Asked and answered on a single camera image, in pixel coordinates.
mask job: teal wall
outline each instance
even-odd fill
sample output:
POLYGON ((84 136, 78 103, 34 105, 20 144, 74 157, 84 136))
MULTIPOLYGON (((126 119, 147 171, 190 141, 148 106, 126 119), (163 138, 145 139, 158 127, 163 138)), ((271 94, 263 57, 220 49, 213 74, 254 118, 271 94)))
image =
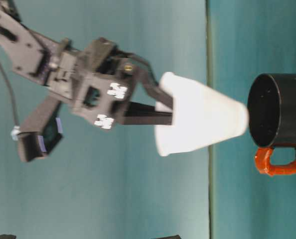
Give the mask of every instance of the teal wall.
MULTIPOLYGON (((105 36, 162 72, 206 82, 204 1, 17 0, 23 22, 83 49, 105 36)), ((11 65, 0 49, 6 69, 11 65)), ((20 119, 45 89, 9 72, 20 119)), ((154 102, 141 89, 136 99, 154 102)), ((19 239, 208 238, 207 150, 160 158, 151 126, 106 133, 61 111, 65 139, 46 160, 20 162, 0 76, 0 234, 19 239)))
MULTIPOLYGON (((246 103, 260 73, 296 73, 296 1, 210 0, 208 10, 216 89, 246 103)), ((215 239, 296 239, 296 175, 260 175, 256 149, 249 132, 214 147, 215 239)), ((276 150, 273 163, 293 158, 276 150)))

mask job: orange mug handle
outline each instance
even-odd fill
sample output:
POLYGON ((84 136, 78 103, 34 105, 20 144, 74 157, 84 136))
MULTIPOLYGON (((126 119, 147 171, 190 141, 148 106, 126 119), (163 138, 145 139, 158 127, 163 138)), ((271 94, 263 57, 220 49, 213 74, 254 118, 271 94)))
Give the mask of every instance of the orange mug handle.
POLYGON ((273 148, 259 148, 255 156, 255 163, 261 174, 274 175, 292 175, 296 174, 296 160, 288 165, 272 165, 270 157, 273 154, 273 148))

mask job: mug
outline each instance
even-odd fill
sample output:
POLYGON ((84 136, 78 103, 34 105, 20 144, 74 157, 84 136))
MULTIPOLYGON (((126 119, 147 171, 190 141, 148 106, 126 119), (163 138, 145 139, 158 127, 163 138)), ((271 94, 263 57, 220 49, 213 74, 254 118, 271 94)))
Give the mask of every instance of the mug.
POLYGON ((272 165, 277 147, 296 151, 296 74, 261 74, 248 98, 250 133, 259 147, 256 167, 262 174, 296 174, 296 159, 288 165, 272 165))

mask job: mug opening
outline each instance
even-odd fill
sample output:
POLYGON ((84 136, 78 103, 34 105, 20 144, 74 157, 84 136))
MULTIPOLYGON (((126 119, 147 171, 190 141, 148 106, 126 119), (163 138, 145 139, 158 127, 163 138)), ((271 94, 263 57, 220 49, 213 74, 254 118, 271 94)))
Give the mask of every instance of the mug opening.
POLYGON ((280 125, 280 91, 271 75, 254 81, 248 98, 250 133, 259 147, 273 145, 280 125))

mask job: wire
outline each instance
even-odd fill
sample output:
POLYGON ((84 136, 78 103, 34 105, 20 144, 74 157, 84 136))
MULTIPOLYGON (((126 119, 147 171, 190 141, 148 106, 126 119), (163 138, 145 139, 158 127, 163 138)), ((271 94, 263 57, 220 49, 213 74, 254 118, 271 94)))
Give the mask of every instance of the wire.
POLYGON ((10 97, 10 101, 11 101, 11 105, 12 105, 12 113, 13 113, 13 120, 14 120, 14 124, 16 126, 19 126, 19 120, 18 120, 18 114, 17 114, 17 107, 16 107, 16 100, 15 100, 15 95, 14 95, 14 91, 12 88, 12 85, 10 84, 10 81, 5 73, 5 70, 0 62, 0 72, 3 76, 3 79, 5 81, 5 84, 7 86, 8 89, 8 93, 9 93, 9 97, 10 97))

